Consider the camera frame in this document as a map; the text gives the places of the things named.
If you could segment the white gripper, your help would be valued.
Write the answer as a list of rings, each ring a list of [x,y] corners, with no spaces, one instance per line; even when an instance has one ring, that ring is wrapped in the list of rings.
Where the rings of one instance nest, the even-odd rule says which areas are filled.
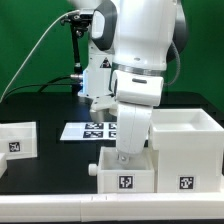
[[[113,75],[117,102],[118,161],[128,164],[128,155],[138,155],[143,150],[153,108],[161,101],[164,79],[120,70],[115,70]]]

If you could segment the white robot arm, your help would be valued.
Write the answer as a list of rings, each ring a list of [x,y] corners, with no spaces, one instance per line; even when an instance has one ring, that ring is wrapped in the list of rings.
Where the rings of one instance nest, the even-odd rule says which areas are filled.
[[[160,104],[170,48],[186,46],[181,0],[68,0],[93,12],[91,39],[112,55],[109,89],[117,112],[116,151],[127,163],[142,153]]]

